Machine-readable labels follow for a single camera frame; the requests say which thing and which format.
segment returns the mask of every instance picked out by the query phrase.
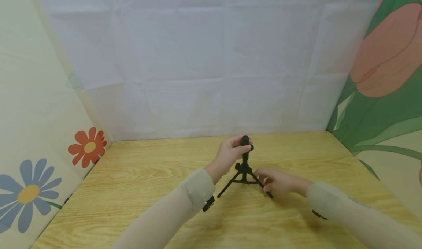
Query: tripod leg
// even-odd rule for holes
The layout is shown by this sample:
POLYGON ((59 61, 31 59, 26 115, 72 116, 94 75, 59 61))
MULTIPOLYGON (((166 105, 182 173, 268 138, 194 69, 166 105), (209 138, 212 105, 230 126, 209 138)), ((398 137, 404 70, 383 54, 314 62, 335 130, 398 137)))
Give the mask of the tripod leg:
POLYGON ((234 180, 236 180, 236 177, 240 175, 240 172, 237 172, 236 175, 228 182, 228 184, 224 187, 222 191, 217 195, 217 198, 223 195, 224 191, 227 190, 227 188, 230 186, 231 183, 233 183, 234 180))
MULTIPOLYGON (((259 181, 259 179, 255 176, 255 174, 250 173, 250 175, 253 177, 254 180, 256 180, 256 182, 258 182, 258 184, 261 186, 261 188, 264 188, 264 185, 259 181)), ((268 194, 268 196, 272 199, 274 198, 273 195, 271 194, 271 192, 266 191, 266 193, 268 194)))

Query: white backdrop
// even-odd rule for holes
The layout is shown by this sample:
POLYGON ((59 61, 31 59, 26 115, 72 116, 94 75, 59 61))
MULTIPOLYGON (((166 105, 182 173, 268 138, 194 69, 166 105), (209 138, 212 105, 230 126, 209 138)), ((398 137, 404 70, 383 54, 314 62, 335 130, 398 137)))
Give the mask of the white backdrop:
POLYGON ((378 0, 40 0, 115 140, 324 130, 378 0))

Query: flower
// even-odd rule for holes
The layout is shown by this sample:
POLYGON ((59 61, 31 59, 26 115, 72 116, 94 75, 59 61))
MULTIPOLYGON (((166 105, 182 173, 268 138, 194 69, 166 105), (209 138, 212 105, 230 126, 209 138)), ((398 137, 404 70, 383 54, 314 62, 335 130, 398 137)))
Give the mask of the flower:
POLYGON ((106 151, 104 147, 107 145, 107 141, 104 140, 104 132, 99 131, 95 135, 96 132, 97 129, 92 127, 89 129, 88 135, 84 131, 75 134, 75 140, 80 144, 73 144, 67 149, 70 154, 77 154, 72 160, 73 165, 76 165, 83 157, 82 168, 87 168, 91 161, 96 164, 104 155, 106 151))
POLYGON ((390 13, 363 41, 350 70, 358 91, 381 97, 400 88, 422 63, 422 5, 390 13))
POLYGON ((33 205, 37 207, 43 216, 50 212, 51 205, 40 197, 52 200, 57 199, 59 196, 58 192, 50 189, 58 186, 62 179, 57 178, 47 183, 54 172, 54 167, 45 169, 46 164, 47 160, 41 158, 35 165, 33 173, 30 160, 25 160, 21 163, 19 170, 25 187, 22 187, 8 175, 0 175, 0 189, 11 192, 0 194, 0 233, 10 229, 22 208, 23 210, 18 220, 18 230, 21 233, 26 232, 31 224, 33 205))

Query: yellow flower center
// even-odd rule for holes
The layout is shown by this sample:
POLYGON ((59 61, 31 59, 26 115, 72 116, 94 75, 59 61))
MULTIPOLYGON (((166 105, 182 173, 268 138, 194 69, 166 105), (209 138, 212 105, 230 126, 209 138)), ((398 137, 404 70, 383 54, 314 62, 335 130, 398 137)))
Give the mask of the yellow flower center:
POLYGON ((88 144, 85 145, 84 147, 84 151, 85 153, 91 153, 92 151, 94 151, 96 145, 94 142, 89 142, 88 144))
POLYGON ((40 193, 40 188, 37 185, 29 185, 20 191, 18 195, 18 202, 27 204, 33 201, 40 193))

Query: hand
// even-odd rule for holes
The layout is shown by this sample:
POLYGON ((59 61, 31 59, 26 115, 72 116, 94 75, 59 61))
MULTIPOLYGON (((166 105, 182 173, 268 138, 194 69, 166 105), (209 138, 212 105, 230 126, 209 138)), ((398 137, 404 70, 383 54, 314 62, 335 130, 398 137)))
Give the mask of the hand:
POLYGON ((236 160, 242 158, 242 154, 250 151, 251 146, 241 146, 241 139, 244 135, 237 135, 227 138, 220 143, 217 155, 214 160, 206 166, 205 170, 216 184, 221 177, 230 171, 236 160))
POLYGON ((270 168, 257 169, 255 176, 263 183, 264 191, 294 192, 305 197, 306 191, 312 185, 309 180, 270 168))

